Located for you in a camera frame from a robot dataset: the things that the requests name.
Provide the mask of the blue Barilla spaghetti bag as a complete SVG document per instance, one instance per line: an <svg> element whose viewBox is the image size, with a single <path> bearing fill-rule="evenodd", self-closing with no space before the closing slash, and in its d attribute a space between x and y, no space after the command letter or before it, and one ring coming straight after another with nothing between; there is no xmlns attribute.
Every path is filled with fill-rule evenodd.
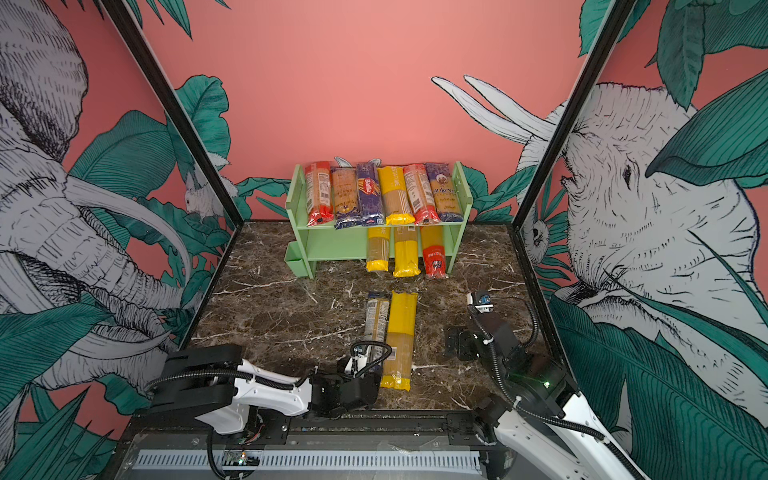
<svg viewBox="0 0 768 480"><path fill-rule="evenodd" d="M374 161L356 166L358 203L362 222L365 226L385 224L381 187L378 179L378 164Z"/></svg>

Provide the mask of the red white-label spaghetti bag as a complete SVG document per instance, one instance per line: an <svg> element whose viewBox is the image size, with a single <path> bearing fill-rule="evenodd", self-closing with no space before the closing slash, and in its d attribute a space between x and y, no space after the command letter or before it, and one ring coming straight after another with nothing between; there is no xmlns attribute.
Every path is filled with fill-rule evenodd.
<svg viewBox="0 0 768 480"><path fill-rule="evenodd" d="M331 202L331 169L328 161L313 162L305 169L308 226L334 219Z"/></svg>

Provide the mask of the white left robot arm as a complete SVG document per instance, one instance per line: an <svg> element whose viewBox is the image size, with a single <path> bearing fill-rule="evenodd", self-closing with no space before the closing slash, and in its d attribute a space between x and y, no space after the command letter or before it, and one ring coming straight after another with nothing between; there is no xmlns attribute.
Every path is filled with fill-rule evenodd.
<svg viewBox="0 0 768 480"><path fill-rule="evenodd" d="M219 435L243 432L256 410L335 419L375 404L382 364L394 349L385 342L359 340L337 371L310 369L299 377L258 367L242 351L239 345L218 345L169 355L160 377L146 387L150 406L138 414L197 420Z"/></svg>

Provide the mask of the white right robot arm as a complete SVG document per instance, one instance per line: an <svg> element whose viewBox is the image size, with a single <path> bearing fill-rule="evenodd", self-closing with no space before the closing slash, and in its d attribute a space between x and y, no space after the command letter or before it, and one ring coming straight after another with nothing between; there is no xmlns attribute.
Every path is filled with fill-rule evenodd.
<svg viewBox="0 0 768 480"><path fill-rule="evenodd" d="M597 419L573 377L531 354L496 311L470 305L459 334L500 393L472 411L475 436L521 455L551 479L646 479Z"/></svg>

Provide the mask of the red yellow spaghetti bag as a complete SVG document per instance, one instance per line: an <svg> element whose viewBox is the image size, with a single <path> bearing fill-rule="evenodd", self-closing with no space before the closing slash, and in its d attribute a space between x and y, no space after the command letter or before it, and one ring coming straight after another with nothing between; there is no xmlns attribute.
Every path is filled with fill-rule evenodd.
<svg viewBox="0 0 768 480"><path fill-rule="evenodd" d="M434 279L446 278L447 261L443 229L440 226L424 226L420 229L420 234L426 276Z"/></svg>

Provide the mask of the red spaghetti bag white label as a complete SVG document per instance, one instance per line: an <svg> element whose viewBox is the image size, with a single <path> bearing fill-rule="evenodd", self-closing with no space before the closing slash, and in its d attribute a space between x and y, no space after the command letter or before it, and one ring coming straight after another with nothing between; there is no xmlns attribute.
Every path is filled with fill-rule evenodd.
<svg viewBox="0 0 768 480"><path fill-rule="evenodd" d="M418 225L440 222L431 184L423 164L411 164L403 168L406 189L415 223Z"/></svg>

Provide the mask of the Ankara spaghetti bag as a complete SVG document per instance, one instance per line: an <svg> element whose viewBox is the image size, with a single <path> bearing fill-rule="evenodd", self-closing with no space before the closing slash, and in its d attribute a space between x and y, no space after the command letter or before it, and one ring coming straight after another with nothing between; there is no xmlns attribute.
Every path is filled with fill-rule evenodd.
<svg viewBox="0 0 768 480"><path fill-rule="evenodd" d="M461 222L463 214L449 165L447 163L426 163L425 169L440 220L442 222Z"/></svg>

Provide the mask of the blue yellow spaghetti bag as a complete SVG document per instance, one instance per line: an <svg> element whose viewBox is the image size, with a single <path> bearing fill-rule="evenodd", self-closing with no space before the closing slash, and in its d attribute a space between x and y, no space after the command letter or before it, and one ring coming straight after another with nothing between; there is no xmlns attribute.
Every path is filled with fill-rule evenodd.
<svg viewBox="0 0 768 480"><path fill-rule="evenodd" d="M357 172L346 160L336 157L331 168L334 227L339 230L362 224L358 199Z"/></svg>

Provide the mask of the yellow Pastatime spaghetti bag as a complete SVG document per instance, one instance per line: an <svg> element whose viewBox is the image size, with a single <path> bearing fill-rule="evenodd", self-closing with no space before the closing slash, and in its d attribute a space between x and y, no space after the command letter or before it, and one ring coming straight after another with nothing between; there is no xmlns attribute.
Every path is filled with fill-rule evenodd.
<svg viewBox="0 0 768 480"><path fill-rule="evenodd" d="M382 199L387 225L410 225L415 223L404 171L399 166L384 166L378 169Z"/></svg>

